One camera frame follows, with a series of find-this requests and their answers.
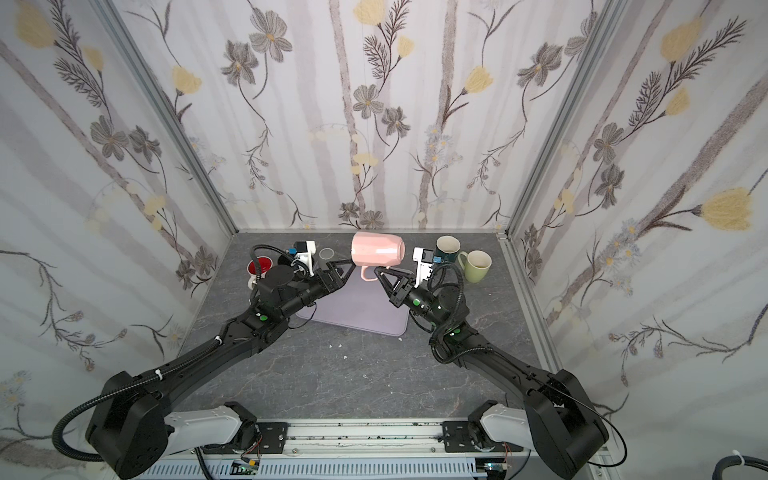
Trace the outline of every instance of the floral wallpaper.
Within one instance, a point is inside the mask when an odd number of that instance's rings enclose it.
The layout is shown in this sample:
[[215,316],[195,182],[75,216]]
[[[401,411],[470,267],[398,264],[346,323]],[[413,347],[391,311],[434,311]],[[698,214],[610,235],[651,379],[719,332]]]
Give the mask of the floral wallpaper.
[[506,228],[603,2],[118,0],[239,228]]
[[0,472],[97,478],[53,425],[177,354],[229,234],[88,3],[0,13]]
[[767,19],[765,2],[630,2],[513,232],[628,480],[768,455]]

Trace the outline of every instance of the zip tie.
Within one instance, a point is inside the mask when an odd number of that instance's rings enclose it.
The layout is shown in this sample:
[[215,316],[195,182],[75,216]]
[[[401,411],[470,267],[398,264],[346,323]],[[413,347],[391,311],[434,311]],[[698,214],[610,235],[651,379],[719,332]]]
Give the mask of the zip tie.
[[741,466],[744,466],[744,457],[739,453],[738,450],[733,450],[734,455],[738,455],[739,458],[741,458]]

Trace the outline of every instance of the black robotic arm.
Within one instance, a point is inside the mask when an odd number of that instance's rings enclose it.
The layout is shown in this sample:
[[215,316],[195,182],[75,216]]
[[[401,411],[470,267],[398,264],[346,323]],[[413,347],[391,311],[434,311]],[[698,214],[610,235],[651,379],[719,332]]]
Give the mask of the black robotic arm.
[[[280,252],[280,259],[258,281],[246,311],[226,321],[215,339],[158,369],[135,377],[127,372],[111,377],[99,397],[77,407],[56,425],[52,439],[59,452],[79,460],[104,461],[120,478],[132,478],[162,456],[191,446],[228,443],[245,450],[253,444],[256,419],[236,403],[227,403],[224,409],[235,417],[233,421],[217,423],[229,425],[229,430],[194,445],[187,445],[194,436],[179,439],[180,433],[167,424],[168,419],[196,389],[274,343],[289,328],[294,313],[342,288],[355,269],[351,260],[339,260],[310,275],[294,255],[276,247],[256,246],[252,257],[258,248]],[[297,242],[295,248],[301,251],[306,244]],[[521,362],[471,328],[466,322],[469,310],[461,273],[456,272],[457,283],[442,282],[443,270],[448,268],[435,269],[430,281],[418,286],[413,274],[404,270],[376,267],[376,275],[393,305],[407,305],[413,316],[432,326],[429,345],[435,359],[479,372],[516,399],[525,408],[530,429],[530,439],[526,430],[526,440],[517,443],[534,448],[562,478],[572,478],[608,439],[581,384],[564,370],[553,374]],[[473,442],[479,448],[492,442],[516,443],[517,437],[505,436],[505,409],[494,404],[487,402],[470,415]],[[85,438],[97,454],[88,454],[67,445],[63,431],[73,418],[93,407]]]

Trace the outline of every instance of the pink mug handle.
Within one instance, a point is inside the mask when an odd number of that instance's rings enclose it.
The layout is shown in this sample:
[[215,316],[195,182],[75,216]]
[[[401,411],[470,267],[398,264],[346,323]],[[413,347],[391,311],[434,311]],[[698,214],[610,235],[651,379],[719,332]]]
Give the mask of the pink mug handle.
[[360,267],[360,278],[362,278],[366,282],[376,282],[378,280],[376,277],[373,277],[373,278],[366,277],[366,268],[368,268],[368,266]]

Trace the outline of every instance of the light green mug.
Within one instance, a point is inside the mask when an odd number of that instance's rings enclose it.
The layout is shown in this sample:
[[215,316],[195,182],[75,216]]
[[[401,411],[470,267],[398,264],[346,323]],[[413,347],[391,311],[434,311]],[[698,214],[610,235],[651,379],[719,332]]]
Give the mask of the light green mug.
[[482,250],[460,252],[456,259],[464,269],[464,278],[470,283],[477,283],[485,277],[491,268],[491,256]]

